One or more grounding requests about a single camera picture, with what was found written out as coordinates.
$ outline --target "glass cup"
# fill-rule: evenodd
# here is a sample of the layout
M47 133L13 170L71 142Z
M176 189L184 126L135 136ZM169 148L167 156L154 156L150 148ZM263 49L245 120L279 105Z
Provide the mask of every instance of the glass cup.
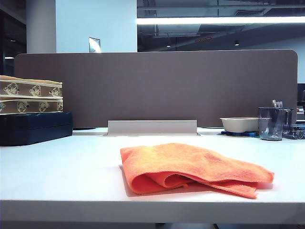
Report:
M284 108L284 126L283 126L283 136L290 134L291 124L292 124L292 108Z
M258 132L263 140L282 140L285 111L282 107L258 108Z

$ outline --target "ceiling light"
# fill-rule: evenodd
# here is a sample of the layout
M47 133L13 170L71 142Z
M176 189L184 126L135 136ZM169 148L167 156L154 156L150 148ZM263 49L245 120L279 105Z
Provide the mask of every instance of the ceiling light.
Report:
M166 47L167 47L167 48L170 48L171 45L172 45L172 41L171 41L171 38L170 38L169 33L167 33L167 39L168 39L168 41L167 41Z
M305 23L302 17L137 18L138 25Z

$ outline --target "white desk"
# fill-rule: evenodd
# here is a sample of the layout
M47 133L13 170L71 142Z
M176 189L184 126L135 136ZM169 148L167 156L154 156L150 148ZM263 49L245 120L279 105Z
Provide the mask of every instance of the white desk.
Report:
M213 131L201 136L141 137L83 132L30 146L1 147L1 220L305 223L305 141L270 142ZM133 194L123 179L120 148L170 142L262 165L275 172L273 188L258 190L257 199L196 186Z

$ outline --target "box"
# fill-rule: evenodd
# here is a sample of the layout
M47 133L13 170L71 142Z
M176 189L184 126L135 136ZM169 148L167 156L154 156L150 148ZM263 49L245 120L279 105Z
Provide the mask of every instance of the box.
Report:
M0 99L0 115L62 112L62 99Z
M0 115L0 146L22 146L71 136L71 112Z
M62 83L0 75L0 97L62 99Z

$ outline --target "dark blue box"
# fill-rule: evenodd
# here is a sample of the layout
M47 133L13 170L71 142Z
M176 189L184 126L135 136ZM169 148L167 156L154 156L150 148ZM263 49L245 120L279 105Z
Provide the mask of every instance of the dark blue box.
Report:
M0 146L23 146L71 136L71 112L0 115Z

